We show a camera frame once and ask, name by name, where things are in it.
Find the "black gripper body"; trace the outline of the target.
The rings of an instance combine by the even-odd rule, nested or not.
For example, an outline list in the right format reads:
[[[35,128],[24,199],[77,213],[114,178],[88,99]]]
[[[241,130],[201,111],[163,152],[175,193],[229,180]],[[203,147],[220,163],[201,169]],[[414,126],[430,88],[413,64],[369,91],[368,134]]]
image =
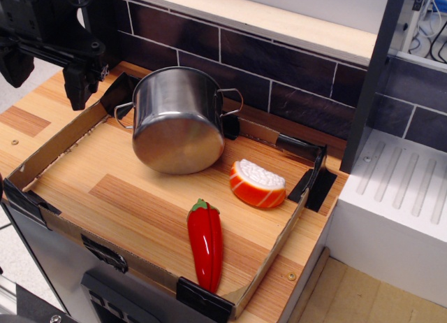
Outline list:
[[[1,37],[20,52],[58,66],[95,65],[105,45],[78,19],[94,0],[1,0]]]

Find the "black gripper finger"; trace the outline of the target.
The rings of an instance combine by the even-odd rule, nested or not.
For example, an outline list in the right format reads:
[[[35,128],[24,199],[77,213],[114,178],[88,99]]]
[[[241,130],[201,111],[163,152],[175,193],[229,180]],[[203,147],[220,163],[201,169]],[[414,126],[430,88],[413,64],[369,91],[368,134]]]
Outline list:
[[[90,96],[98,91],[98,84],[108,75],[108,65],[88,68],[81,63],[71,63],[63,69],[64,88],[73,110],[84,110]]]
[[[34,58],[16,48],[1,47],[1,74],[14,88],[19,88],[34,70]]]

